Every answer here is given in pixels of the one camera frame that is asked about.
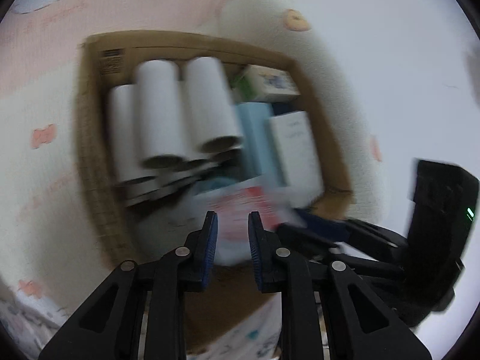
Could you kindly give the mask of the white red spout pouch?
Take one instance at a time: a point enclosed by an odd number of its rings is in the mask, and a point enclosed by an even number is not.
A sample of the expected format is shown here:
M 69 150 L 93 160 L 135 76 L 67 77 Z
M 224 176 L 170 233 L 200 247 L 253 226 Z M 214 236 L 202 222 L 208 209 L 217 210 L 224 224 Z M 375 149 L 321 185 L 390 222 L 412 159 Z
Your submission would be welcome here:
M 214 211 L 218 234 L 214 263 L 231 267 L 251 259 L 248 216 L 257 211 L 265 230 L 273 232 L 280 224 L 301 225 L 303 221 L 290 205 L 290 191 L 274 187 L 259 176 L 195 196 L 199 213 Z

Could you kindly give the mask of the white paper roll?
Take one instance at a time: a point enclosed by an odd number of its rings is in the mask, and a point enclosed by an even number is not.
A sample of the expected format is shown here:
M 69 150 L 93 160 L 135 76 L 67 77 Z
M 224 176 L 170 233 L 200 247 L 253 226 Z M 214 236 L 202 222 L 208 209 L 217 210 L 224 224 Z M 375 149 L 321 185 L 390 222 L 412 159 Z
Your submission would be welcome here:
M 135 71 L 137 137 L 144 167 L 175 167 L 187 156 L 179 68 L 167 60 L 141 63 Z
M 240 144 L 242 132 L 221 61 L 214 57 L 192 59 L 185 65 L 184 81 L 195 149 L 216 154 Z
M 144 168 L 137 158 L 134 94 L 134 85 L 120 85 L 111 89 L 107 99 L 108 135 L 118 185 L 135 185 L 155 178 L 155 173 Z

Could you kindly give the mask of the dark blue object in box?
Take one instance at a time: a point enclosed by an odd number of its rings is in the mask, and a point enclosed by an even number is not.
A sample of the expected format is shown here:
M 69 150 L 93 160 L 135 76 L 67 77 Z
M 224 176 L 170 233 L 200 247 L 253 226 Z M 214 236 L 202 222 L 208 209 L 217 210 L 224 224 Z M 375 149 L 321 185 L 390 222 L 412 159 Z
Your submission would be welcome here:
M 272 102 L 272 114 L 274 116 L 281 116 L 298 111 L 290 102 Z

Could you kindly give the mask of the pink cartoon print blanket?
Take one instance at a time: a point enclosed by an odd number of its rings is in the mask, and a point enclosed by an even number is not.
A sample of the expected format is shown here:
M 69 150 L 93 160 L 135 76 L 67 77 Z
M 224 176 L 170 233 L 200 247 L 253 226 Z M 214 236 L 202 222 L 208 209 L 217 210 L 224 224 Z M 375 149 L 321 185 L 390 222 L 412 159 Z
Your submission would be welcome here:
M 313 0 L 315 12 L 326 0 Z M 127 252 L 116 213 L 100 237 L 80 189 L 77 69 L 96 33 L 148 29 L 244 41 L 312 80 L 352 183 L 349 216 L 387 211 L 383 165 L 358 96 L 299 0 L 14 0 L 1 22 L 1 326 L 36 359 Z

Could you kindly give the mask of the light blue box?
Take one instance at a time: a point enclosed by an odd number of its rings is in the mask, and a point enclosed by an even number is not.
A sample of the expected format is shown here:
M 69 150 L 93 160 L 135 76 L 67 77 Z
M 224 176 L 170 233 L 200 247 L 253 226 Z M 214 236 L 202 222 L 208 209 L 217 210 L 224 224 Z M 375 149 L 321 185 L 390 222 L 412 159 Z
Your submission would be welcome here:
M 243 133 L 242 166 L 247 178 L 266 176 L 271 186 L 285 185 L 272 140 L 269 120 L 272 107 L 264 102 L 244 102 L 236 105 Z

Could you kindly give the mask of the white notebook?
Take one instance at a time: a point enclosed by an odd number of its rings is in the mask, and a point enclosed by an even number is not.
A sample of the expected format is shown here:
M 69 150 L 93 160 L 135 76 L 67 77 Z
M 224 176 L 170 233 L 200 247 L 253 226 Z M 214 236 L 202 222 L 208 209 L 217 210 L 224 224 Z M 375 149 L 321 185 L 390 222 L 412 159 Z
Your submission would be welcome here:
M 272 116 L 268 125 L 290 204 L 296 208 L 311 205 L 323 194 L 324 185 L 307 113 L 295 111 Z

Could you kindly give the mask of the green white cartoon carton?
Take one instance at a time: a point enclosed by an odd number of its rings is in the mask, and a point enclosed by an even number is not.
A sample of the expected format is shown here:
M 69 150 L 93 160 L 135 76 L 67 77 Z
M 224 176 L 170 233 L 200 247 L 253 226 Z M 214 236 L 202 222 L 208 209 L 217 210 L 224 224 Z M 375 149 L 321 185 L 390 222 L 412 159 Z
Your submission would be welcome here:
M 289 102 L 300 91 L 289 72 L 248 65 L 232 81 L 237 102 Z

